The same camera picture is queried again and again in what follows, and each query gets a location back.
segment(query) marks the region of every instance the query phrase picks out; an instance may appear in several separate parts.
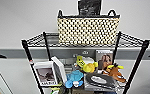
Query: patterned basket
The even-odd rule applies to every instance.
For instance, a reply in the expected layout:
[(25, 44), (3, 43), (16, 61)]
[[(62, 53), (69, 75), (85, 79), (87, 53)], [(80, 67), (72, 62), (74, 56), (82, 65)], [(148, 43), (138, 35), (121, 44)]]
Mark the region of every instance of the patterned basket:
[(108, 15), (58, 15), (59, 43), (66, 45), (114, 44), (120, 15), (110, 10)]

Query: yellow object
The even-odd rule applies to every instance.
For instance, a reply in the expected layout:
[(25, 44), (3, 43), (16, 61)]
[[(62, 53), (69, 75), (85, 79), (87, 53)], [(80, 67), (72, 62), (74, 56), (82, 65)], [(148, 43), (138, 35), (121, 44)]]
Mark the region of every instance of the yellow object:
[(85, 62), (83, 61), (82, 56), (77, 56), (76, 62), (80, 67), (83, 67), (85, 65)]
[(95, 67), (98, 67), (98, 63), (97, 62), (86, 64), (83, 61), (82, 56), (77, 56), (77, 61), (76, 62), (82, 68), (82, 70), (85, 71), (85, 72), (93, 73), (94, 70), (95, 70)]
[(117, 66), (119, 69), (124, 69), (124, 67), (123, 66)]

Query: photo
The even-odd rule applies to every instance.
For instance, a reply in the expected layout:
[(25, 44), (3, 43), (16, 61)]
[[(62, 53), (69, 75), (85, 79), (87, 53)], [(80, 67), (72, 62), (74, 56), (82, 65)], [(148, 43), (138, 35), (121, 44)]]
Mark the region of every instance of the photo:
[(36, 71), (41, 82), (55, 81), (52, 68), (41, 68), (36, 69)]
[(113, 51), (96, 50), (96, 61), (98, 62), (98, 73), (106, 70), (109, 65), (112, 65)]
[(37, 62), (34, 70), (41, 86), (56, 85), (57, 78), (53, 67), (53, 61)]

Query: gray wall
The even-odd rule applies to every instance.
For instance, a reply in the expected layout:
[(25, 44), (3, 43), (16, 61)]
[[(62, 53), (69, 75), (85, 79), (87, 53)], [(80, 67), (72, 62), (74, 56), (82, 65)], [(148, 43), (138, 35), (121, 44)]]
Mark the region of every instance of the gray wall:
[[(78, 0), (0, 0), (0, 49), (22, 49), (21, 39), (57, 31), (57, 14), (77, 15)], [(118, 30), (150, 39), (150, 0), (103, 0), (101, 14), (115, 9)]]

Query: basket handle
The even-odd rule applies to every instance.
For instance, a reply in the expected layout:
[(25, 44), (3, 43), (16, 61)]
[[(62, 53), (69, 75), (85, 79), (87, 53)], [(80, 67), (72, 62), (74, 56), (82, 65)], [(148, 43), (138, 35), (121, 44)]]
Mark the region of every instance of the basket handle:
[(113, 13), (114, 16), (116, 16), (115, 10), (110, 10), (108, 16), (111, 14), (111, 12)]

